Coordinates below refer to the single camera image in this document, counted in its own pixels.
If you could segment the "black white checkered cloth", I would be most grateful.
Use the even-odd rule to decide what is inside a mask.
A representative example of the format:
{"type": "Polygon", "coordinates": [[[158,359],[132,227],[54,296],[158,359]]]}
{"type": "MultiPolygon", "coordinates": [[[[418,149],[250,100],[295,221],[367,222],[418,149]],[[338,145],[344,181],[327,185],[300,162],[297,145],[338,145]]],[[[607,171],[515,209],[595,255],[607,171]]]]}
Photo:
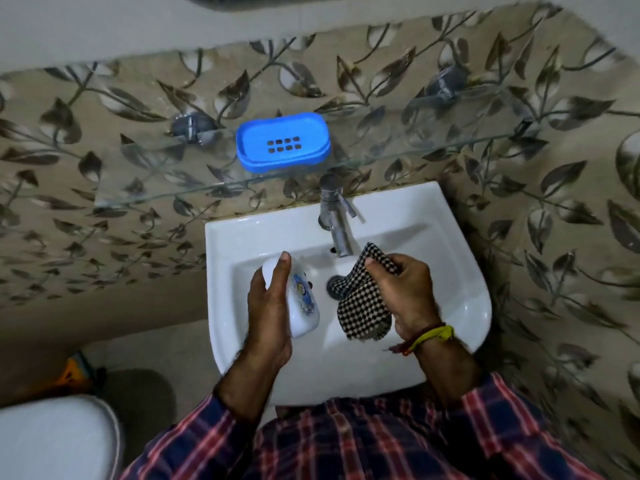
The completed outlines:
{"type": "Polygon", "coordinates": [[[379,288],[365,268],[365,259],[373,258],[389,272],[399,270],[389,257],[372,242],[362,250],[352,270],[345,275],[345,299],[338,301],[337,317],[349,340],[375,340],[384,338],[392,326],[392,314],[386,307],[379,288]]]}

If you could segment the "clear glass wall shelf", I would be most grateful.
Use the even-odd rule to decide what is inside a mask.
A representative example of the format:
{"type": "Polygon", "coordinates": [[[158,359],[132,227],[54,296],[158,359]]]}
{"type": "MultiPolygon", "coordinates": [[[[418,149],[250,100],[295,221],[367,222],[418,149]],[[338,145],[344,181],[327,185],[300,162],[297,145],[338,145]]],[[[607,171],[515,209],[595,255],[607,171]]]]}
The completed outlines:
{"type": "Polygon", "coordinates": [[[237,196],[272,180],[302,183],[311,175],[349,174],[377,161],[421,157],[444,149],[508,137],[522,125],[524,104],[512,88],[484,84],[463,91],[451,103],[412,98],[400,104],[357,105],[331,102],[325,120],[332,151],[322,163],[254,174],[237,158],[236,129],[220,129],[210,144],[185,144],[170,136],[142,135],[106,151],[95,192],[98,208],[123,208],[160,198],[204,192],[214,198],[237,196]]]}

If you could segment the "white toilet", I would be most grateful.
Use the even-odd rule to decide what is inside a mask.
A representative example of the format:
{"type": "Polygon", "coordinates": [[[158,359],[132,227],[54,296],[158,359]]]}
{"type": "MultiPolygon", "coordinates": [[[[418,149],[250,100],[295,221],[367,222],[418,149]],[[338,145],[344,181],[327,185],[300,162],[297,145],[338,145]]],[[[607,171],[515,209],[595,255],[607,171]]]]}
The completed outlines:
{"type": "Polygon", "coordinates": [[[124,432],[91,395],[0,409],[0,480],[118,480],[124,432]]]}

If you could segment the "red blue plaid shirt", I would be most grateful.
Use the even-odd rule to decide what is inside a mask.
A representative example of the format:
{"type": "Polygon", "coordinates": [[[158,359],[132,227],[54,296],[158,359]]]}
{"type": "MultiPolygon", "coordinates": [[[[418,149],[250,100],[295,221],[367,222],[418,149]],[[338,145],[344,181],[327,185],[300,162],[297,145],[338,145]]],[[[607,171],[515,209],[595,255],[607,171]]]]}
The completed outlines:
{"type": "Polygon", "coordinates": [[[121,480],[604,480],[497,373],[447,410],[333,398],[256,433],[210,395],[121,480]]]}

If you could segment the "person's left forearm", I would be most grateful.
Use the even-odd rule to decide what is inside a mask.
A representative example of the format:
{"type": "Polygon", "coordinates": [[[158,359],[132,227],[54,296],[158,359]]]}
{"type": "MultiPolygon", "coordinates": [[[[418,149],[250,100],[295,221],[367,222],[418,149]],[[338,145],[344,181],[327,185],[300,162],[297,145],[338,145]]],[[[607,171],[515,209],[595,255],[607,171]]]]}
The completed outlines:
{"type": "Polygon", "coordinates": [[[292,355],[291,342],[280,348],[244,345],[213,389],[236,421],[256,428],[266,409],[275,380],[292,355]]]}

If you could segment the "person's right forearm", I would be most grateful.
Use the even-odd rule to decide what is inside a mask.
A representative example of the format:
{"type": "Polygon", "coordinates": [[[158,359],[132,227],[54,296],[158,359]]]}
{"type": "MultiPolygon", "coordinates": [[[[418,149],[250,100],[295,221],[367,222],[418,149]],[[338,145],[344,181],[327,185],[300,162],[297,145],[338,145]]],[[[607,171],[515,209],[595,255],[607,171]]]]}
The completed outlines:
{"type": "Polygon", "coordinates": [[[431,338],[413,350],[420,368],[442,408],[459,403],[481,384],[484,371],[457,338],[431,338]]]}

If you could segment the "white ceramic wash basin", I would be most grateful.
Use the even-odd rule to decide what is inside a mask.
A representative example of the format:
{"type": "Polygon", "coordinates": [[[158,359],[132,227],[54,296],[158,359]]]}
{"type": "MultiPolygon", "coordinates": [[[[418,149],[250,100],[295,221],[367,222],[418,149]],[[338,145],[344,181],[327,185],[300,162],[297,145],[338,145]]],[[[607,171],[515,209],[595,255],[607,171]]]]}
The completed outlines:
{"type": "Polygon", "coordinates": [[[329,279],[352,270],[373,242],[386,253],[427,263],[436,301],[447,324],[475,352],[490,330],[492,305],[484,277],[440,186],[430,182],[364,194],[353,199],[348,219],[354,256],[337,257],[330,233],[317,220],[320,205],[292,207],[205,225],[209,333],[215,363],[225,373],[244,343],[246,295],[264,261],[290,252],[312,283],[319,326],[293,339],[292,357],[279,373],[270,404],[322,403],[331,397],[372,397],[416,386],[425,377],[412,357],[391,353],[391,330],[379,341],[349,340],[339,325],[329,279]]]}

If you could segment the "blue plastic soap dish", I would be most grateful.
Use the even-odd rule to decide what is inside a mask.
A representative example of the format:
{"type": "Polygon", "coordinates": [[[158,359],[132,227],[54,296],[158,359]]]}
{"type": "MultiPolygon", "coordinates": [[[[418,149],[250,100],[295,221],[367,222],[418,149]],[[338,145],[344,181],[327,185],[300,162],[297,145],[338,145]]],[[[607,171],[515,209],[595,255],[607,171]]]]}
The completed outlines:
{"type": "Polygon", "coordinates": [[[254,174],[318,165],[332,151],[329,128],[315,112],[245,122],[235,140],[238,160],[254,174]]]}

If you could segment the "person's right hand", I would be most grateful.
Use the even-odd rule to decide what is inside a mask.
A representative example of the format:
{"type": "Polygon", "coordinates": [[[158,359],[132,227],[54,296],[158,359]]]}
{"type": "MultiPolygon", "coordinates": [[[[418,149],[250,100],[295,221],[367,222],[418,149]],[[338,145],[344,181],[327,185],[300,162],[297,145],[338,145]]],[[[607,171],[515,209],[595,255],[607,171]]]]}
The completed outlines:
{"type": "Polygon", "coordinates": [[[428,326],[441,326],[433,292],[430,268],[426,263],[403,254],[390,254],[389,259],[399,270],[393,295],[381,295],[395,318],[395,329],[403,340],[411,338],[428,326]]]}

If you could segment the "orange yellow plastic object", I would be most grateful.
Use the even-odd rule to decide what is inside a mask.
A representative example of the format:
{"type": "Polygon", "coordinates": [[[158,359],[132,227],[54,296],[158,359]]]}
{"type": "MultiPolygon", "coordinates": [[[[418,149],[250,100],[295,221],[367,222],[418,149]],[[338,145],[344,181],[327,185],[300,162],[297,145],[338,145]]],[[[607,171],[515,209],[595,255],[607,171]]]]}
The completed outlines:
{"type": "Polygon", "coordinates": [[[81,351],[70,355],[60,377],[53,386],[66,394],[88,394],[92,391],[97,375],[81,351]]]}

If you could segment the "person's left hand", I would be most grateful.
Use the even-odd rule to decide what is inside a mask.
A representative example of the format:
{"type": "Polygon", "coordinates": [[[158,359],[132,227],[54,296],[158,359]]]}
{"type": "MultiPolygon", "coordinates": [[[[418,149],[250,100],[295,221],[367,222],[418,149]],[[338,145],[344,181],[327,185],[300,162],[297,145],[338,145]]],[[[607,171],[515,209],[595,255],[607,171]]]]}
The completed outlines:
{"type": "Polygon", "coordinates": [[[273,273],[269,285],[264,281],[262,269],[256,270],[248,293],[248,335],[246,344],[280,348],[291,342],[286,307],[273,305],[273,273]]]}

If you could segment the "white bottle with blue label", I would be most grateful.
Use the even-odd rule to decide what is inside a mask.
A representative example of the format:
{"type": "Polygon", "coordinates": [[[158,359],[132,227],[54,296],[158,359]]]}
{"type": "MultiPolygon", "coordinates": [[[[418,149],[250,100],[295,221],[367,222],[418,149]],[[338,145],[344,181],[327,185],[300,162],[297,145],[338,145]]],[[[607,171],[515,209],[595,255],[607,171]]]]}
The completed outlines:
{"type": "Polygon", "coordinates": [[[297,339],[314,331],[321,316],[318,304],[303,266],[293,257],[285,296],[291,338],[297,339]]]}

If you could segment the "yellow red thread wristband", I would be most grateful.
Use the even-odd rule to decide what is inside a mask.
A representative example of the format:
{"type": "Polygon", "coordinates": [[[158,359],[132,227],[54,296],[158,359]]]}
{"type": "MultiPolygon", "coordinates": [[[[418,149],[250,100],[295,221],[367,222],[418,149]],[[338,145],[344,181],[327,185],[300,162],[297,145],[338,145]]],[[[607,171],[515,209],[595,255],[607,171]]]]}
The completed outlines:
{"type": "Polygon", "coordinates": [[[412,335],[411,338],[404,340],[402,343],[389,347],[388,351],[395,355],[409,356],[424,342],[432,339],[448,341],[453,338],[455,338],[455,331],[451,325],[428,326],[419,330],[412,335]]]}

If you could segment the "chrome shelf bracket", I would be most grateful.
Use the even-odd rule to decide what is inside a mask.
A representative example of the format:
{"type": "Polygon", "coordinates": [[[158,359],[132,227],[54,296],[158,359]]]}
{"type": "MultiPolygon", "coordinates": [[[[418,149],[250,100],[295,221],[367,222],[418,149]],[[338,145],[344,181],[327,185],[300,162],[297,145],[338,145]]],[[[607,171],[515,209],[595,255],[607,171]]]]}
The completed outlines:
{"type": "Polygon", "coordinates": [[[423,97],[451,103],[463,92],[468,83],[468,71],[457,65],[448,66],[436,74],[424,88],[423,97]]]}
{"type": "Polygon", "coordinates": [[[176,116],[170,124],[168,135],[185,144],[204,146],[214,140],[219,130],[215,120],[196,111],[176,116]]]}

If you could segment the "chrome basin tap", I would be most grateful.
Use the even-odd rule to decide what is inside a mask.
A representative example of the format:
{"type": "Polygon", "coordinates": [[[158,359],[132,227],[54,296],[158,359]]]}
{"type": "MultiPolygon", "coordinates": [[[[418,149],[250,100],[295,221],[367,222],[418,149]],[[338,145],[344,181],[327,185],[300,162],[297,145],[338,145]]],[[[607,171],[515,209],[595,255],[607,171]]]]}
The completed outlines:
{"type": "Polygon", "coordinates": [[[355,209],[343,194],[340,180],[334,173],[326,173],[319,180],[321,207],[318,223],[322,229],[329,231],[333,240],[335,253],[339,258],[353,255],[349,234],[344,222],[343,214],[352,218],[357,217],[355,209]]]}

